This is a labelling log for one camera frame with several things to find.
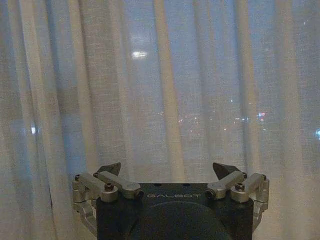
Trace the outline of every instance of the white curtain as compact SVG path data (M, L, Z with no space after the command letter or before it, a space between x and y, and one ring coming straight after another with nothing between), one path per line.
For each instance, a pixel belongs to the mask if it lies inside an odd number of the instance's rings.
M318 0L0 1L0 239L94 239L75 174L270 179L256 240L320 237Z

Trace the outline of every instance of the screw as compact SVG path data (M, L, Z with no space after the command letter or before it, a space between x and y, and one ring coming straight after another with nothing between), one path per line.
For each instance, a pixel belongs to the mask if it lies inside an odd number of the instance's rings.
M79 177L80 177L80 174L75 175L75 176L74 176L74 180L75 180L75 181L78 181L78 180L79 180Z
M108 182L108 183L106 183L106 184L104 185L104 190L105 190L106 192L111 192L111 191L114 189L114 187L115 187L115 186L113 186L110 182Z
M239 192L243 192L245 190L245 186L241 182L238 182L236 185L234 185L234 187Z
M144 197L145 193L141 189L137 189L134 191L134 199L140 200Z
M210 199L210 200L213 200L216 198L216 193L211 189L207 189L204 192L204 195L206 196L207 199Z

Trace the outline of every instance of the sheer curtain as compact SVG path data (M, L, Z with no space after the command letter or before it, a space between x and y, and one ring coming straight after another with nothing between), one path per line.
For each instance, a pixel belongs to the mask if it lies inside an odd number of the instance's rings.
M317 0L0 1L0 239L93 239L77 173L270 179L254 239L320 237Z

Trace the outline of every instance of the bolt head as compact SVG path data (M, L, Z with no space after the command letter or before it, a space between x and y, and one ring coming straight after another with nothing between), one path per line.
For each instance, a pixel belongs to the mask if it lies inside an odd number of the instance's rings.
M236 185L234 185L235 189L239 192L242 192L245 190L245 185L243 185L241 182L237 183Z
M142 191L141 189L137 189L135 192L134 192L134 199L136 200L140 200L144 197L145 193L144 191Z
M112 185L110 182L108 182L108 183L106 183L106 184L104 185L104 190L105 190L106 192L111 192L111 191L114 190L114 188L115 188L115 186Z
M204 195L206 196L207 199L209 200L213 200L216 198L216 193L211 190L211 189L207 189L205 192L204 192Z
M80 174L75 175L75 176L74 176L74 180L75 180L75 181L78 181L78 180L79 180L79 177L80 177Z

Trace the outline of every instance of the metal linkage arm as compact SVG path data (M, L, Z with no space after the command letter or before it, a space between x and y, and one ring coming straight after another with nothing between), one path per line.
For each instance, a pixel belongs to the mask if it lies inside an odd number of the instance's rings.
M94 236L97 236L97 220L92 206L95 206L97 198L101 198L104 202L117 200L118 188L88 173L79 174L74 177L72 182L72 198L73 209L80 213L82 223Z
M96 172L94 175L99 180L116 186L126 199L141 199L144 196L139 183L124 180L108 171Z
M263 174L254 173L242 183L231 188L231 198L238 203L245 203L249 197L253 205L253 231L259 225L262 213L269 207L269 179Z
M226 191L244 179L243 172L234 171L217 182L208 183L205 195L208 199L223 199L226 196Z

